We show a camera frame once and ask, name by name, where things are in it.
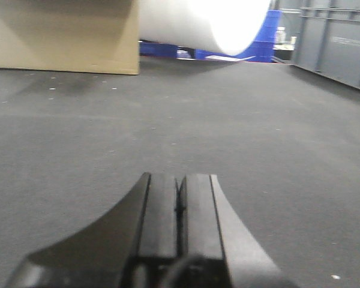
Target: white bottle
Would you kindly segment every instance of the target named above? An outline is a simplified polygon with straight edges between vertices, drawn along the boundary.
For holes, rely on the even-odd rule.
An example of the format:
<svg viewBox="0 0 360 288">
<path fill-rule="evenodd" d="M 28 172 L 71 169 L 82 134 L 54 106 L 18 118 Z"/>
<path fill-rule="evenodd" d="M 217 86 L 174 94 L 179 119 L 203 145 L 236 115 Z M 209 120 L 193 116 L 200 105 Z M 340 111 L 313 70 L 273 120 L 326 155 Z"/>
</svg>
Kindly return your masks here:
<svg viewBox="0 0 360 288">
<path fill-rule="evenodd" d="M 275 36 L 276 44 L 284 44 L 286 42 L 286 28 L 278 27 Z"/>
</svg>

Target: cardboard box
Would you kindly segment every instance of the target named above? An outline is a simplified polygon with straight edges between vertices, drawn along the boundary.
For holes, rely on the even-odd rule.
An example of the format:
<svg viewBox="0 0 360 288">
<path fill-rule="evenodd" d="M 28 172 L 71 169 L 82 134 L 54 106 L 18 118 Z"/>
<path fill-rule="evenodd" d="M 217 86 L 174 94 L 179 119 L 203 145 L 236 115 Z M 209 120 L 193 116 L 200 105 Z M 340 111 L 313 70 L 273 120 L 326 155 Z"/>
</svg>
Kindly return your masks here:
<svg viewBox="0 0 360 288">
<path fill-rule="evenodd" d="M 0 0 L 0 68 L 139 73 L 137 0 Z"/>
</svg>

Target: black cable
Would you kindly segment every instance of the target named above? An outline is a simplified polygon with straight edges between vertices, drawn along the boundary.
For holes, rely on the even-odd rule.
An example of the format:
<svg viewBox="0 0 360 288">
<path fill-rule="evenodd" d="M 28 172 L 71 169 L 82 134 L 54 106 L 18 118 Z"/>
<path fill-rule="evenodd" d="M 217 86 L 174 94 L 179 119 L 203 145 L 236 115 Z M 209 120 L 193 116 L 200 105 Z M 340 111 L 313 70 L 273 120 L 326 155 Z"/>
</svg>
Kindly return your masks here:
<svg viewBox="0 0 360 288">
<path fill-rule="evenodd" d="M 205 258 L 202 255 L 197 254 L 179 259 L 169 267 L 167 274 L 161 280 L 158 288 L 175 288 L 177 281 L 187 268 L 192 264 L 200 263 L 203 260 L 205 260 Z"/>
</svg>

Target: floor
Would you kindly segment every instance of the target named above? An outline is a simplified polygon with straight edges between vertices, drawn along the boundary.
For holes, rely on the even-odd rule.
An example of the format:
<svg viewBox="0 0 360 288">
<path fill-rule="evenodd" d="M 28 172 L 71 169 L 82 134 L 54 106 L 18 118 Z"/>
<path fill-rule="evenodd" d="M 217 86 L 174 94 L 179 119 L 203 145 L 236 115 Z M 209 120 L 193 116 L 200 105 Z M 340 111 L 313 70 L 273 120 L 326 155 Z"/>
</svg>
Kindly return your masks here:
<svg viewBox="0 0 360 288">
<path fill-rule="evenodd" d="M 360 91 L 283 64 L 0 70 L 0 287 L 141 173 L 216 173 L 302 288 L 360 287 Z"/>
</svg>

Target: blue crate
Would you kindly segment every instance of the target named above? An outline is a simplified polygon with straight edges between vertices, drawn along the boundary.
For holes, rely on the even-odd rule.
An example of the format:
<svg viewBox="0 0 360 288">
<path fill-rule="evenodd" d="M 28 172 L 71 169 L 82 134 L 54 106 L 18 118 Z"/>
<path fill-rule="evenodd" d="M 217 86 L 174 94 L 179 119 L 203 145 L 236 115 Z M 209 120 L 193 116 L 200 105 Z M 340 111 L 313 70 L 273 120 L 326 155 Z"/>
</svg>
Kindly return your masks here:
<svg viewBox="0 0 360 288">
<path fill-rule="evenodd" d="M 140 55 L 176 58 L 178 47 L 171 44 L 140 42 Z"/>
<path fill-rule="evenodd" d="M 278 21 L 281 17 L 280 10 L 268 10 L 263 26 L 255 37 L 255 41 L 274 42 Z"/>
<path fill-rule="evenodd" d="M 221 53 L 196 49 L 195 59 L 205 60 L 208 56 L 216 55 L 237 59 L 249 58 L 247 61 L 251 62 L 272 62 L 272 57 L 274 55 L 275 34 L 280 16 L 281 11 L 268 10 L 263 26 L 256 35 L 255 40 L 242 53 L 235 56 L 229 56 Z"/>
</svg>

